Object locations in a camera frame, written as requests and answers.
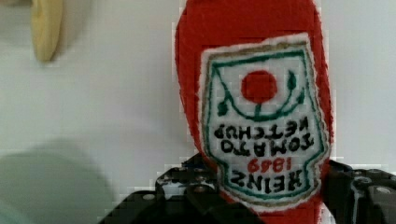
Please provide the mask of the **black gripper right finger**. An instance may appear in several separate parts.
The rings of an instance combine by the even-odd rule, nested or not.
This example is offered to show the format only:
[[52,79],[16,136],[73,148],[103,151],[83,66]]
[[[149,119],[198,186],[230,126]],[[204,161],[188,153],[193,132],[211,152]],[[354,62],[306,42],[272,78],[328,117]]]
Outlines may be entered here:
[[335,224],[396,224],[396,177],[329,161],[321,195]]

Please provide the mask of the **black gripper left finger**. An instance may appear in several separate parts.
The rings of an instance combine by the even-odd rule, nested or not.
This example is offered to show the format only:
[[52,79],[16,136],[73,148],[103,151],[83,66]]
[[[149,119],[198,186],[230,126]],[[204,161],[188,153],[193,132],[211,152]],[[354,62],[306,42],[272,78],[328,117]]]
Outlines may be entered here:
[[201,154],[171,168],[155,189],[127,196],[99,224],[264,224],[241,203],[219,195],[214,171]]

